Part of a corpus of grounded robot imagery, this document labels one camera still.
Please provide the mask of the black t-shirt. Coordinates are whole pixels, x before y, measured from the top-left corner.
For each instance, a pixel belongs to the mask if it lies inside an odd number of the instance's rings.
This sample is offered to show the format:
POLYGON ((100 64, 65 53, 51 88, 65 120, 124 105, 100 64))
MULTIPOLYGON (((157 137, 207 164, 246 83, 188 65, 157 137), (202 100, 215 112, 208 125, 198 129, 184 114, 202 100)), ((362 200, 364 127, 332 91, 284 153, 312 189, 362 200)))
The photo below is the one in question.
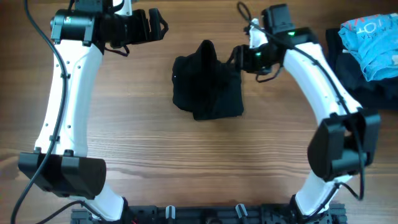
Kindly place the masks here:
POLYGON ((196 52, 179 56, 172 67, 172 101, 196 121, 241 116, 241 72, 218 60, 215 46, 204 40, 196 52))

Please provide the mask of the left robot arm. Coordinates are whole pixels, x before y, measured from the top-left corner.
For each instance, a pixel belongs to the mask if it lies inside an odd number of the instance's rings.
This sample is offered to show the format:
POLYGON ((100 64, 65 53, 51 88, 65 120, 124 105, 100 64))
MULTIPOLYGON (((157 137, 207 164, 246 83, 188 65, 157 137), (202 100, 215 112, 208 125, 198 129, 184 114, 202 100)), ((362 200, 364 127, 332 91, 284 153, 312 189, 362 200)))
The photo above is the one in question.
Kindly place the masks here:
POLYGON ((33 152, 18 167, 36 185, 83 207, 93 223, 132 223, 127 200, 106 183, 106 163, 88 157, 87 119, 105 52, 162 40, 169 27, 156 8, 131 1, 71 1, 52 18, 45 41, 54 55, 49 102, 33 152))

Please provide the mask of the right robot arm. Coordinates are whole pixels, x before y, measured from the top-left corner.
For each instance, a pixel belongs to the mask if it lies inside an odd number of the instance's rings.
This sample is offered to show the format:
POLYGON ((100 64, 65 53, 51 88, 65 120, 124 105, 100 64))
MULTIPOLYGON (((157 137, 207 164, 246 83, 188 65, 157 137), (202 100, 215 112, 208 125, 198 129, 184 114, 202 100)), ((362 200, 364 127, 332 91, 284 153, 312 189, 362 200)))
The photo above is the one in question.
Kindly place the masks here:
POLYGON ((363 108, 343 87, 308 27, 294 26, 289 8, 278 4, 253 18, 247 5, 237 10, 247 22, 247 45, 234 49, 230 60, 238 70, 252 73, 259 83, 277 77, 272 67, 286 70, 312 107, 317 130, 307 148, 310 173, 289 205, 289 222, 313 223, 330 215, 339 189, 358 176, 365 185, 365 169, 374 160, 381 118, 363 108))

